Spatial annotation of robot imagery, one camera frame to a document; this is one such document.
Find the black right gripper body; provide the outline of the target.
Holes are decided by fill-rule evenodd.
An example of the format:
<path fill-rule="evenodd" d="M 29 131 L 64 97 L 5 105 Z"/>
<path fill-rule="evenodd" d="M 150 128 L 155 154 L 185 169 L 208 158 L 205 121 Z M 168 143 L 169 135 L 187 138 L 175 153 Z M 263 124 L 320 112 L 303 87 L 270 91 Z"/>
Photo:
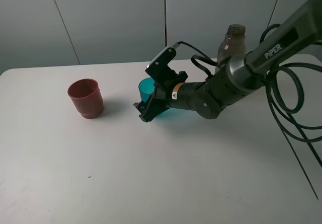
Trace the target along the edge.
<path fill-rule="evenodd" d="M 187 74 L 184 71 L 179 72 L 179 79 L 174 80 L 174 87 L 171 93 L 170 107 L 175 109 L 191 110 L 195 111 L 192 103 L 193 94 L 201 87 L 200 82 L 186 83 L 181 80 L 185 80 Z"/>

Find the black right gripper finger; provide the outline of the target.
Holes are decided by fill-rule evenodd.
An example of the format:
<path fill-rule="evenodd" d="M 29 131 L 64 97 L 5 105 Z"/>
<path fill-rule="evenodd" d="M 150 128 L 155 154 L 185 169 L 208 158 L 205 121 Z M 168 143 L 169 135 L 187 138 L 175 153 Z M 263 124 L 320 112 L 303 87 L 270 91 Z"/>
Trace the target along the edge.
<path fill-rule="evenodd" d="M 140 101 L 140 102 L 134 103 L 133 106 L 139 111 L 140 114 L 145 114 L 146 109 L 148 107 L 148 103 L 145 101 Z"/>

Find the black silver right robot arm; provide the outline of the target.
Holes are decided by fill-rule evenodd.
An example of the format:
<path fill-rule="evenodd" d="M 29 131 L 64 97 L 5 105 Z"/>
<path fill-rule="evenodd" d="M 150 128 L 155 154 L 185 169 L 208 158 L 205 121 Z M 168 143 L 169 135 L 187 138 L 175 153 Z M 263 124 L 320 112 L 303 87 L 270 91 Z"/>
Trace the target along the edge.
<path fill-rule="evenodd" d="M 168 46 L 145 70 L 154 80 L 154 92 L 134 106 L 144 122 L 170 108 L 215 119 L 226 107 L 261 88 L 275 66 L 319 40 L 321 0 L 308 0 L 249 54 L 226 59 L 214 74 L 205 68 L 207 78 L 203 82 L 189 83 L 184 71 L 169 68 L 178 44 Z"/>

